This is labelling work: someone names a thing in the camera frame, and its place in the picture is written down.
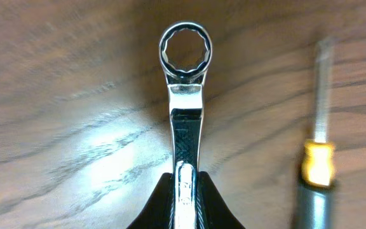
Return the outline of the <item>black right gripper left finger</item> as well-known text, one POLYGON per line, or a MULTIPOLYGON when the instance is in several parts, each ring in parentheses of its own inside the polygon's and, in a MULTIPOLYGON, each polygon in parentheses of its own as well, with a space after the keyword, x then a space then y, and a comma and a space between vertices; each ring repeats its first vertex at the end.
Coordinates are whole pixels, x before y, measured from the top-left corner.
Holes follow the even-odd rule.
POLYGON ((169 229, 172 227, 173 179, 171 173, 161 175, 140 214, 127 229, 169 229))

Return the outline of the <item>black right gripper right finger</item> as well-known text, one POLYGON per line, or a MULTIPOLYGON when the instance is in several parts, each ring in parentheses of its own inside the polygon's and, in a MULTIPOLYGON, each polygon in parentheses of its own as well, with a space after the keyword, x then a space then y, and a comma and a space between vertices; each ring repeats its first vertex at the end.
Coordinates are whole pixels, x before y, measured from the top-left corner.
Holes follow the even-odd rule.
POLYGON ((229 210, 211 177, 198 174, 197 227, 200 229, 245 229, 229 210))

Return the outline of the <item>silver ring wrench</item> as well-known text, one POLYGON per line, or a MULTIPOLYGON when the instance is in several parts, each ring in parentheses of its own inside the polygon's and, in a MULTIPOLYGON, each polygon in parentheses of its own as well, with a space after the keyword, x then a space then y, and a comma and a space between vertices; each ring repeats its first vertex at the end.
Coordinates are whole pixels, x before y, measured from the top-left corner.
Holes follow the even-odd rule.
POLYGON ((168 27, 159 42, 159 60, 166 78, 173 148, 173 228, 204 228, 198 191, 200 141, 204 116, 203 89, 213 46, 207 30, 191 21, 168 27), (172 64, 166 50, 179 32, 195 32, 204 44, 203 60, 189 70, 172 64))

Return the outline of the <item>yellow black screwdriver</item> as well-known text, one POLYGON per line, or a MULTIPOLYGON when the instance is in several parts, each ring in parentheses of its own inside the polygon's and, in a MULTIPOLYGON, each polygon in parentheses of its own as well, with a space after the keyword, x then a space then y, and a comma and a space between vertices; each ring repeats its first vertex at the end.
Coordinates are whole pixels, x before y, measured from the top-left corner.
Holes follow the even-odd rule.
POLYGON ((316 46, 315 101, 311 138, 304 143, 299 167, 296 229, 331 229, 336 169, 334 143, 329 141, 330 79, 334 39, 326 37, 316 46))

